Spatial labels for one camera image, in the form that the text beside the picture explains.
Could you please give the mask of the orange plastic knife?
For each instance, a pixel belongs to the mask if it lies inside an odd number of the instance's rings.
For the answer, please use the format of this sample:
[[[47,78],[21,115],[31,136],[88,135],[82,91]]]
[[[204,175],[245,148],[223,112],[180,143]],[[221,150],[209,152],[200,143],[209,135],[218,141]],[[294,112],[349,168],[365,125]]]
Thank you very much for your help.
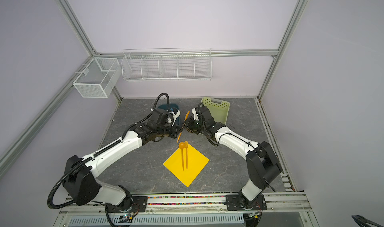
[[[191,112],[191,111],[188,111],[188,112],[186,113],[185,119],[184,119],[184,121],[181,123],[181,127],[182,127],[183,129],[184,129],[185,124],[186,124],[186,121],[187,121],[187,119],[188,119],[188,117],[189,117],[189,115],[190,115],[190,112]],[[182,135],[182,131],[180,131],[180,133],[179,133],[179,135],[178,135],[177,143],[180,142],[181,135]]]

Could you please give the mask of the orange plastic fork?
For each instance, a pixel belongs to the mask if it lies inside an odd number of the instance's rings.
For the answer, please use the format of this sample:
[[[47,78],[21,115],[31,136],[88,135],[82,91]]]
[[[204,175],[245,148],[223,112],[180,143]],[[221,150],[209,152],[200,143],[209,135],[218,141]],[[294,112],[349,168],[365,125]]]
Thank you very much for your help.
[[[189,148],[189,143],[188,143],[188,141],[185,141],[184,144],[185,144],[185,153],[186,153],[186,157],[185,157],[185,159],[186,159],[186,169],[188,169],[188,148]]]

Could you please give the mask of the yellow paper napkin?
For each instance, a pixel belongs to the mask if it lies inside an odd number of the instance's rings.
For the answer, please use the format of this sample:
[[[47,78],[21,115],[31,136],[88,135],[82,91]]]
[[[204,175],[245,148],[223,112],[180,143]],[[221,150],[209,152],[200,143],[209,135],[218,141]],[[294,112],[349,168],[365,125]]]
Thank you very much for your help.
[[[163,165],[189,188],[209,161],[206,156],[185,141],[179,143],[178,149]]]

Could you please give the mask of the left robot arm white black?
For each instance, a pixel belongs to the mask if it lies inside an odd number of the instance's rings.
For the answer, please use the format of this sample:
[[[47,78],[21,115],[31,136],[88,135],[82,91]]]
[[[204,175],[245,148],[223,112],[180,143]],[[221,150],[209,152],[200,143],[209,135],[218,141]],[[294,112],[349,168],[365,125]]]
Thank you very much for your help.
[[[129,211],[134,201],[132,194],[125,187],[104,183],[98,177],[122,157],[149,142],[157,143],[165,137],[176,139],[182,132],[176,123],[180,113],[171,107],[167,93],[159,94],[151,112],[127,127],[121,137],[92,154],[69,158],[64,175],[48,195],[47,206],[57,210],[95,202],[115,206],[120,212]]]

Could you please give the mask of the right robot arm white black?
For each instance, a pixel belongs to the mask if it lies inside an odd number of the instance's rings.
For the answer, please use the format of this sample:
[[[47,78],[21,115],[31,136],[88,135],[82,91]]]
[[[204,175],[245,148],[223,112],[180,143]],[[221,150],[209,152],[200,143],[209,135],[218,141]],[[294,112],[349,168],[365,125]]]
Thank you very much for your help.
[[[271,182],[278,177],[283,168],[273,148],[267,142],[251,141],[232,131],[228,126],[215,121],[208,107],[202,103],[186,114],[182,124],[191,134],[204,135],[214,146],[224,145],[240,155],[247,164],[249,179],[239,191],[234,201],[229,201],[237,208],[250,210],[261,203],[257,198]]]

